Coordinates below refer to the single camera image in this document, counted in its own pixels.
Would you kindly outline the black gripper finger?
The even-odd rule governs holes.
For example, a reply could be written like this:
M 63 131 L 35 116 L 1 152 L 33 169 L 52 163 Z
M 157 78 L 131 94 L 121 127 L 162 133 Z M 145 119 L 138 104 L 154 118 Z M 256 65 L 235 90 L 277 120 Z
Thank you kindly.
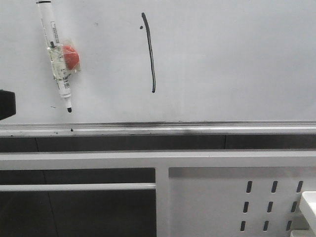
M 15 93 L 0 90 L 0 119 L 6 119 L 16 114 Z

